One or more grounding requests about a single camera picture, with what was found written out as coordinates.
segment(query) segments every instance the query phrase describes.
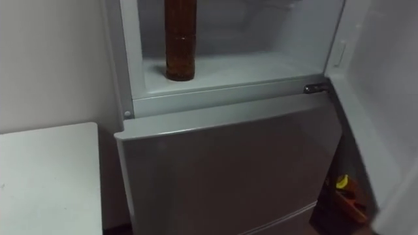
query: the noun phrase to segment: refrigerator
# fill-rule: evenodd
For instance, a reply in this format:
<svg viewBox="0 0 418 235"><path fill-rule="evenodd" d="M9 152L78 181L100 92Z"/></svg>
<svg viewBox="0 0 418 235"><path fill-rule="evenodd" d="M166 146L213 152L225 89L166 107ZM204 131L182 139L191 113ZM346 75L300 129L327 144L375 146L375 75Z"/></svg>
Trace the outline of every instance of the refrigerator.
<svg viewBox="0 0 418 235"><path fill-rule="evenodd" d="M303 234L342 134L374 230L400 234L388 225L416 178L418 3L198 0L188 82L164 76L164 0L105 7L135 234Z"/></svg>

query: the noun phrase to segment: door hinge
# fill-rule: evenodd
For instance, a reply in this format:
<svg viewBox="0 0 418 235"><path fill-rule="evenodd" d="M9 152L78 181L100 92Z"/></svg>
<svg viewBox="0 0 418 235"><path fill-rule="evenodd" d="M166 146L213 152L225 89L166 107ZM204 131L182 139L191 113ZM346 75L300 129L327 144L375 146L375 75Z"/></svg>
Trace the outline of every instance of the door hinge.
<svg viewBox="0 0 418 235"><path fill-rule="evenodd" d="M327 83L308 84L303 87L303 94L314 94L319 92L329 92L329 85Z"/></svg>

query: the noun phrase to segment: amber jar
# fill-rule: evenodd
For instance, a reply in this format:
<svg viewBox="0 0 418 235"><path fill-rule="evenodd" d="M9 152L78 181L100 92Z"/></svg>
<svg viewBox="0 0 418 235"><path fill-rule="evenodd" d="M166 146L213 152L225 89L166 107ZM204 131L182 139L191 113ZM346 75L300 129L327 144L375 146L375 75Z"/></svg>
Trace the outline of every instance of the amber jar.
<svg viewBox="0 0 418 235"><path fill-rule="evenodd" d="M197 0L165 0L166 76L174 81L195 77Z"/></svg>

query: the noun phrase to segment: yellow object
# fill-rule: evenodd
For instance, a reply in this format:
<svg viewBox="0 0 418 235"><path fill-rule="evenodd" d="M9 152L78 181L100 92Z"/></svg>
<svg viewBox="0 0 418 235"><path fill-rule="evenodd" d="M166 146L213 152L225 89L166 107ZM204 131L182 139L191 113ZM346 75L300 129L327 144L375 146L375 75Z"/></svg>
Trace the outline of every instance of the yellow object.
<svg viewBox="0 0 418 235"><path fill-rule="evenodd" d="M338 178L338 182L335 185L337 189L343 189L348 184L348 175L343 175Z"/></svg>

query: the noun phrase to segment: white countertop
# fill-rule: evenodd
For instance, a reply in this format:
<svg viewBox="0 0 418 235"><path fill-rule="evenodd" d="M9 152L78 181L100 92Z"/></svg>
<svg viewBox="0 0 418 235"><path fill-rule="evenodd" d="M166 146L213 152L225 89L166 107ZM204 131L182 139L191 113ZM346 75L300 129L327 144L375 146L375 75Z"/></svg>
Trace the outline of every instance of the white countertop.
<svg viewBox="0 0 418 235"><path fill-rule="evenodd" d="M102 234L95 123L0 135L0 234Z"/></svg>

